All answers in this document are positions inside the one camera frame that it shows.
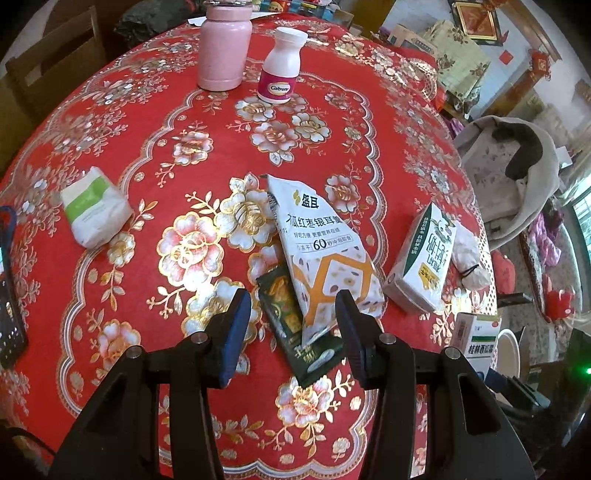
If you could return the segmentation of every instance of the black cable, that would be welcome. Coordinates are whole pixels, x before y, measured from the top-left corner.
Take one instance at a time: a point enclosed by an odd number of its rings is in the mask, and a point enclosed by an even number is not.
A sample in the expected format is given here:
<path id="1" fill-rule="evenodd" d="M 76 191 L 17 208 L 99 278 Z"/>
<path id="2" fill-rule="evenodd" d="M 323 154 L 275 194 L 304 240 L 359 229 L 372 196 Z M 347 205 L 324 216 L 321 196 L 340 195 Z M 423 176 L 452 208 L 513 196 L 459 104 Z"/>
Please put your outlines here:
<path id="1" fill-rule="evenodd" d="M 55 456 L 56 455 L 56 453 L 51 448 L 49 448 L 44 441 L 42 441 L 41 439 L 37 438 L 31 432 L 28 432 L 25 429 L 22 429 L 20 427 L 8 427 L 7 428 L 7 431 L 8 431 L 8 434 L 11 437 L 25 437 L 25 438 L 27 438 L 29 440 L 32 440 L 33 442 L 35 442 L 39 446 L 43 447 L 52 456 Z"/>

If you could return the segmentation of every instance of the framed picture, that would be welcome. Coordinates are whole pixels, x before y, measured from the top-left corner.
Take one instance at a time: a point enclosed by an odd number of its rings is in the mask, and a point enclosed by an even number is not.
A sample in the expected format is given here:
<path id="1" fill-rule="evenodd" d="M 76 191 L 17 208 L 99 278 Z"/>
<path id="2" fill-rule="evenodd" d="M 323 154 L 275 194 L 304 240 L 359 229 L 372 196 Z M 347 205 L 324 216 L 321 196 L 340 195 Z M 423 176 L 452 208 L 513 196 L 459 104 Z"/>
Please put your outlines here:
<path id="1" fill-rule="evenodd" d="M 496 11 L 489 12 L 481 2 L 447 0 L 453 19 L 463 32 L 479 45 L 502 47 L 502 33 Z"/>

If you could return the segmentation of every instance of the pink bottle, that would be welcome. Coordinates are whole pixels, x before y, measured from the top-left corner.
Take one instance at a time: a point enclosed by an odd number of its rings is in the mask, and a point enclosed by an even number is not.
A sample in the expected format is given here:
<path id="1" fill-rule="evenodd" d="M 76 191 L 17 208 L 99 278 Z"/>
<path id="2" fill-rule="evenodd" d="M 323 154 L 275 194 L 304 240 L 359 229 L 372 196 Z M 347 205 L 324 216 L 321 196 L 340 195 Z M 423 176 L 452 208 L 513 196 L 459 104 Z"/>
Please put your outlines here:
<path id="1" fill-rule="evenodd" d="M 251 0 L 210 0 L 201 26 L 197 84 L 223 92 L 242 82 L 251 41 Z"/>

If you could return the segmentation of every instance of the red cloth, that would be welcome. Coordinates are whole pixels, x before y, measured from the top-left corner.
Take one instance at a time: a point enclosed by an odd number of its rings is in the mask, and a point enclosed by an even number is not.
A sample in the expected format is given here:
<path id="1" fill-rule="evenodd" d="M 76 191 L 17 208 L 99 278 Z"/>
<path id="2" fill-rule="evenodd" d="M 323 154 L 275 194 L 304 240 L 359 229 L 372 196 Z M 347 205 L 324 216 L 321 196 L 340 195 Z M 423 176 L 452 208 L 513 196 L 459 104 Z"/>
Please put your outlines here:
<path id="1" fill-rule="evenodd" d="M 493 250 L 491 257 L 497 293 L 503 295 L 513 293 L 515 291 L 515 265 L 498 250 Z"/>
<path id="2" fill-rule="evenodd" d="M 279 25 L 312 40 L 296 95 L 270 106 L 254 90 Z M 209 93 L 196 88 L 198 46 L 199 29 L 179 27 L 93 76 L 37 129 L 4 178 L 1 201 L 20 222 L 12 266 L 30 340 L 14 371 L 0 374 L 4 410 L 57 449 L 125 348 L 175 345 L 245 285 L 254 307 L 239 373 L 226 391 L 209 394 L 227 476 L 356 478 L 376 394 L 359 388 L 348 364 L 307 391 L 292 383 L 256 299 L 256 277 L 277 261 L 259 176 L 301 180 L 325 196 L 359 232 L 382 279 L 430 201 L 482 238 L 473 190 L 421 93 L 424 80 L 395 53 L 338 26 L 283 15 L 255 24 L 245 81 Z M 85 251 L 57 194 L 92 165 L 119 184 L 135 213 L 110 244 Z M 486 248 L 482 256 L 490 268 Z M 439 351 L 457 312 L 496 310 L 494 289 L 467 294 L 459 285 L 451 269 L 439 314 L 409 315 L 389 302 L 384 328 Z M 166 392 L 158 438 L 169 465 Z M 420 387 L 414 472 L 425 460 L 424 400 Z"/>

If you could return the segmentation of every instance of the red tablecloth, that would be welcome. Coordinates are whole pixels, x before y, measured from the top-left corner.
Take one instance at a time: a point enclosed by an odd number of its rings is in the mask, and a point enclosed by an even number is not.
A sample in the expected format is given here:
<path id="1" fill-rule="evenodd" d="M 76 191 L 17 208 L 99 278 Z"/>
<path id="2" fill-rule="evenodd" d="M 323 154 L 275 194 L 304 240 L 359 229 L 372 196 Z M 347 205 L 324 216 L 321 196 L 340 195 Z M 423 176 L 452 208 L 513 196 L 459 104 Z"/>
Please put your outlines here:
<path id="1" fill-rule="evenodd" d="M 254 92 L 278 25 L 311 40 L 296 95 L 270 106 Z M 346 362 L 296 388 L 257 300 L 255 279 L 276 262 L 278 244 L 258 176 L 301 180 L 324 195 L 359 232 L 382 279 L 429 201 L 477 234 L 491 270 L 472 188 L 429 103 L 433 78 L 420 61 L 295 15 L 255 25 L 244 82 L 231 92 L 196 89 L 198 48 L 199 29 L 185 26 L 117 59 L 50 115 L 4 178 L 1 202 L 18 212 L 12 260 L 30 339 L 14 370 L 1 372 L 4 409 L 57 449 L 125 348 L 176 344 L 245 286 L 253 308 L 238 373 L 210 394 L 228 477 L 355 478 L 376 394 L 359 388 Z M 135 210 L 95 251 L 75 243 L 58 196 L 90 166 Z M 208 240 L 199 261 L 183 254 L 195 236 Z M 407 315 L 389 302 L 384 327 L 438 351 L 459 311 L 496 311 L 493 288 L 457 285 L 452 269 L 438 314 Z M 165 465 L 168 406 L 163 388 Z M 424 464 L 425 429 L 419 388 L 414 473 Z"/>

